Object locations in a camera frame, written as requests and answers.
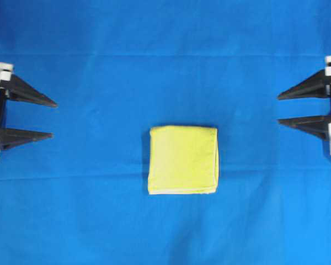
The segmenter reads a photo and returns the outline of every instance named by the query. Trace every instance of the towel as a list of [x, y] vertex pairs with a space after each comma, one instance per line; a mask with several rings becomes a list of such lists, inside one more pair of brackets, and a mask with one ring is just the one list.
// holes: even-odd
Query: towel
[[150, 194], [214, 193], [218, 186], [217, 129], [151, 129]]

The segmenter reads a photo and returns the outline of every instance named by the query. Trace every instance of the folded towel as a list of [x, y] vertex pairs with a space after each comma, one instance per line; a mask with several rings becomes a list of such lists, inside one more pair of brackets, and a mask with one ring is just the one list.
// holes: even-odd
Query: folded towel
[[218, 185], [217, 129], [151, 129], [150, 194], [214, 193]]

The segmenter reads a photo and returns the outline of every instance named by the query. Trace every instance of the yellow towel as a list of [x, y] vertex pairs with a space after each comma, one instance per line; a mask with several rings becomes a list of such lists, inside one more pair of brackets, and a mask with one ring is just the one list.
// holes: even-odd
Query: yellow towel
[[217, 129], [151, 129], [150, 194], [214, 193], [218, 185]]

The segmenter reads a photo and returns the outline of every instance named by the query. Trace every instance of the blue cloth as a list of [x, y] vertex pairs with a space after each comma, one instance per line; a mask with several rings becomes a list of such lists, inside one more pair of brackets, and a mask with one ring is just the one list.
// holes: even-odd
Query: blue cloth
[[[331, 159], [276, 96], [331, 55], [331, 1], [0, 0], [0, 61], [58, 104], [0, 159], [0, 265], [331, 264]], [[218, 128], [214, 195], [147, 194], [149, 135]]]

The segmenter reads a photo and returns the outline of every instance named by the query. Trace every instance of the blue backdrop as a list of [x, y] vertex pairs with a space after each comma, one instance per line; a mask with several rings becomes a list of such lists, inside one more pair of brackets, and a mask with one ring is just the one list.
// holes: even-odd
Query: blue backdrop
[[[326, 0], [0, 0], [0, 61], [58, 104], [1, 153], [0, 265], [331, 264], [331, 159], [276, 96], [331, 55]], [[214, 195], [147, 194], [149, 135], [218, 127]]]

